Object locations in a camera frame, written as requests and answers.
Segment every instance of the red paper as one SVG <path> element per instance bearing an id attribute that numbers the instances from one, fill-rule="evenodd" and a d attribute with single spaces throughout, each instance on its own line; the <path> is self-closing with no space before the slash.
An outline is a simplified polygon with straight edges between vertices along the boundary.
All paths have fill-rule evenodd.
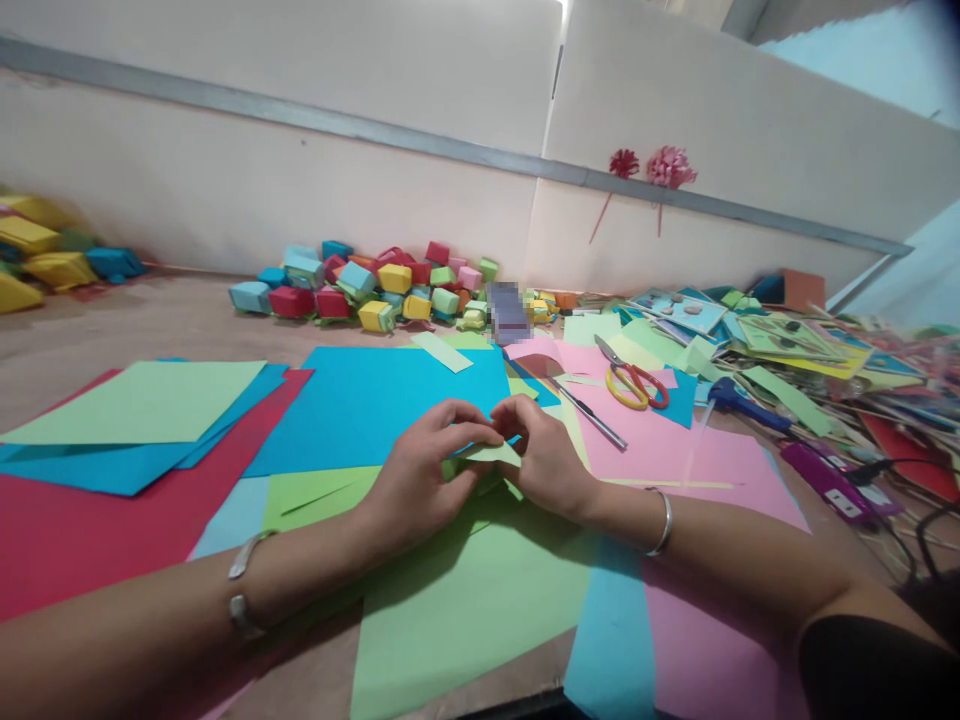
<path id="1" fill-rule="evenodd" d="M 867 415 L 866 413 L 858 413 L 858 415 L 888 458 L 929 460 L 942 465 L 950 465 L 949 455 L 918 445 L 899 432 L 892 423 L 875 415 Z M 893 469 L 914 485 L 929 490 L 937 497 L 948 502 L 960 500 L 957 478 L 950 470 L 925 463 L 897 463 L 893 466 Z"/>
<path id="2" fill-rule="evenodd" d="M 0 622 L 183 562 L 311 374 L 288 370 L 196 467 L 132 498 L 0 475 Z"/>

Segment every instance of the blue tool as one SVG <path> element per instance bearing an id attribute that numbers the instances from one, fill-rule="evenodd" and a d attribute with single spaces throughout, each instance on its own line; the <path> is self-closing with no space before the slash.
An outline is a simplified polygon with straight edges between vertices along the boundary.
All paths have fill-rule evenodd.
<path id="1" fill-rule="evenodd" d="M 742 413 L 761 425 L 784 435 L 788 434 L 790 426 L 793 425 L 789 418 L 764 410 L 756 403 L 747 400 L 737 392 L 736 386 L 730 378 L 720 378 L 715 382 L 710 389 L 710 394 L 707 395 L 707 399 L 714 402 L 716 407 L 721 410 Z"/>

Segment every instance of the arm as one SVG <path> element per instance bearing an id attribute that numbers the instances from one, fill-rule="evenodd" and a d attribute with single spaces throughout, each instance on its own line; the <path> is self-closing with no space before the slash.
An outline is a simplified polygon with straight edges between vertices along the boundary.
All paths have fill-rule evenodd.
<path id="1" fill-rule="evenodd" d="M 516 446 L 522 466 L 501 470 L 528 498 L 635 547 L 656 547 L 665 523 L 657 493 L 594 478 L 563 423 L 525 396 L 503 401 L 493 419 L 504 437 L 522 436 Z M 657 561 L 737 603 L 779 636 L 795 641 L 813 621 L 849 614 L 946 647 L 890 590 L 838 562 L 812 536 L 734 505 L 675 496 L 670 502 L 673 531 Z"/>
<path id="2" fill-rule="evenodd" d="M 448 400 L 404 433 L 354 510 L 262 541 L 228 582 L 236 551 L 176 565 L 68 600 L 0 626 L 5 717 L 128 714 L 209 653 L 239 645 L 228 602 L 273 627 L 312 601 L 426 540 L 452 520 L 488 469 L 449 483 L 440 461 L 503 439 L 472 405 Z"/>

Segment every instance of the metal trim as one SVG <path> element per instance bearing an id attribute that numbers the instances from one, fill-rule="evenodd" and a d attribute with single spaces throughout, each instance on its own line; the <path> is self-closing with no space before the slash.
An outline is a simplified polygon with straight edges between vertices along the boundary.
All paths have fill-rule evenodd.
<path id="1" fill-rule="evenodd" d="M 663 203 L 684 210 L 740 220 L 752 225 L 896 257 L 904 257 L 913 251 L 911 246 L 903 243 L 685 190 L 670 190 L 640 180 L 625 180 L 610 173 L 557 160 L 546 160 L 533 155 L 500 150 L 336 110 L 281 100 L 108 60 L 98 60 L 19 40 L 0 38 L 0 65 L 15 72 L 46 75 L 81 85 L 216 110 L 623 197 Z"/>

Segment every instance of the black sleeve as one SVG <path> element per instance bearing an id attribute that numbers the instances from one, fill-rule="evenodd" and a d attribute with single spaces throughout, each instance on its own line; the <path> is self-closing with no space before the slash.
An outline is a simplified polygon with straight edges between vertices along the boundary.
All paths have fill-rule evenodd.
<path id="1" fill-rule="evenodd" d="M 822 718 L 956 718 L 960 659 L 879 620 L 837 615 L 800 641 L 810 715 Z"/>

